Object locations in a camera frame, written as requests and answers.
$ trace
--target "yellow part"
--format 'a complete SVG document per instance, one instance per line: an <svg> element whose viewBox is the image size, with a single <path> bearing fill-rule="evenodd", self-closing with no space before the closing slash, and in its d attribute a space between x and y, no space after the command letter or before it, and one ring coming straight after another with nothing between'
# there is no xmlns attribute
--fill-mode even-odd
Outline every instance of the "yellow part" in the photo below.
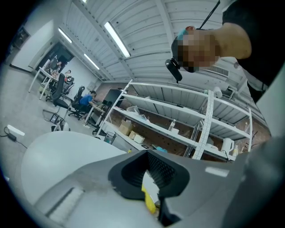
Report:
<svg viewBox="0 0 285 228"><path fill-rule="evenodd" d="M144 187L144 185L142 185L142 191L144 192L145 195L144 201L146 202L147 208L150 210L152 214L155 213L155 203L153 202L151 196L147 193L147 190Z"/></svg>

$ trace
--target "computer monitor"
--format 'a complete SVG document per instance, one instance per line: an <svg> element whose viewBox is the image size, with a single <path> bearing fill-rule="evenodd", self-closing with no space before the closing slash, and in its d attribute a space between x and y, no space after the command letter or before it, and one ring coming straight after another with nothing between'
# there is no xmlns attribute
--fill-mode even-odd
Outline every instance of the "computer monitor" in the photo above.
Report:
<svg viewBox="0 0 285 228"><path fill-rule="evenodd" d="M108 94L105 96L104 100L108 103L108 102L112 102L112 104L115 103L115 101L117 100L117 98L120 96L121 91L118 89L111 89L109 90ZM117 104L115 106L120 106L122 103L122 101L118 101Z"/></svg>

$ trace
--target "ceiling beam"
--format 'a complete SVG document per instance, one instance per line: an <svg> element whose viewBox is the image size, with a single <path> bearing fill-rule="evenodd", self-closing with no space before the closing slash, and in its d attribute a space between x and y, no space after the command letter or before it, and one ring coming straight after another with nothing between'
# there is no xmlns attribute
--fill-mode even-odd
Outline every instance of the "ceiling beam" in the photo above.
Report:
<svg viewBox="0 0 285 228"><path fill-rule="evenodd" d="M66 0L66 8L65 8L64 14L63 14L64 27L66 27L66 25L67 25L71 4L72 4L72 0Z"/></svg>
<svg viewBox="0 0 285 228"><path fill-rule="evenodd" d="M72 39L72 42L74 42L88 57L99 67L100 70L102 71L110 80L114 80L113 76L110 75L110 73L102 66L102 64L91 54L89 53L88 49L83 46L78 40L75 35L72 34L72 32L68 28L62 28L60 29Z"/></svg>
<svg viewBox="0 0 285 228"><path fill-rule="evenodd" d="M123 68L126 70L130 78L133 78L133 73L130 70L129 66L125 62L125 60L122 58L120 52L117 50L115 43L113 43L110 38L107 36L107 34L103 31L99 23L92 17L91 13L89 13L88 9L86 8L86 5L81 0L74 0L73 3L75 6L83 13L83 15L87 18L87 20L93 25L93 27L98 32L99 36L104 40L104 42L109 46L109 48L112 50L112 52L117 56L119 62L122 64Z"/></svg>
<svg viewBox="0 0 285 228"><path fill-rule="evenodd" d="M159 13L162 18L164 28L166 30L166 35L167 35L167 39L168 39L168 43L170 47L171 56L172 56L171 44L174 40L174 33L173 33L173 27L170 21L170 17L166 9L164 0L155 0L155 3L156 3L157 8L159 9Z"/></svg>

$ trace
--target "floor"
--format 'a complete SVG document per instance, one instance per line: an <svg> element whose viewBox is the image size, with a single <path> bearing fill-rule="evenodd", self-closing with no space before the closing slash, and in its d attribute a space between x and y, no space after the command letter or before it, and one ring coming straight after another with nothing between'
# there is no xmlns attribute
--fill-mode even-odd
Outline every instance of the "floor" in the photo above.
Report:
<svg viewBox="0 0 285 228"><path fill-rule="evenodd" d="M39 135L51 131L50 122L43 118L42 110L56 112L52 102L39 100L38 89L42 80L36 81L31 92L28 92L33 75L3 65L0 71L0 135L8 124L21 130L25 136L17 136L17 140L28 147ZM60 109L59 115L64 116L66 109ZM93 128L83 126L74 116L67 116L71 131L91 135ZM9 184L18 197L24 198L20 180L21 163L26 148L11 141L8 137L0 137L0 164L3 175L9 178Z"/></svg>

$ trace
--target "metal shelf frame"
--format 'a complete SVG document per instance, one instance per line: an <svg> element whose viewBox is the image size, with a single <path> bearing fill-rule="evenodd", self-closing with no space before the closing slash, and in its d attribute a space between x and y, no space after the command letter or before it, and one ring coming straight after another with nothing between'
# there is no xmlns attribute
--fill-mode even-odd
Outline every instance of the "metal shelf frame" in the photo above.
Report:
<svg viewBox="0 0 285 228"><path fill-rule="evenodd" d="M213 156L220 157L221 159L235 160L235 157L233 156L226 156L226 154L216 149L207 147L206 143L209 135L214 135L219 138L232 138L233 140L248 138L248 151L250 151L252 145L252 116L250 109L248 109L247 112L234 104L218 99L214 97L214 92L211 90L208 90L208 94L204 94L175 86L138 83L132 81L133 80L130 80L111 107L109 113L102 122L97 135L99 135L103 125L110 118L112 111L116 110L123 114L124 117L128 117L149 129L172 138L184 145L194 147L195 152L192 157L193 159L201 159L202 154L205 151L207 154L212 154ZM124 94L129 86L133 86L138 96ZM195 127L202 120L203 128L199 142L174 134L167 129L144 121L125 110L115 107L115 104L117 104L121 99L121 96L124 96L124 98L132 105L137 105L138 108L142 110L149 111L167 119L177 119L178 122L187 126ZM201 110L205 105L207 105L205 115L194 111ZM239 121L245 117L249 117L249 134L233 126L237 120Z"/></svg>

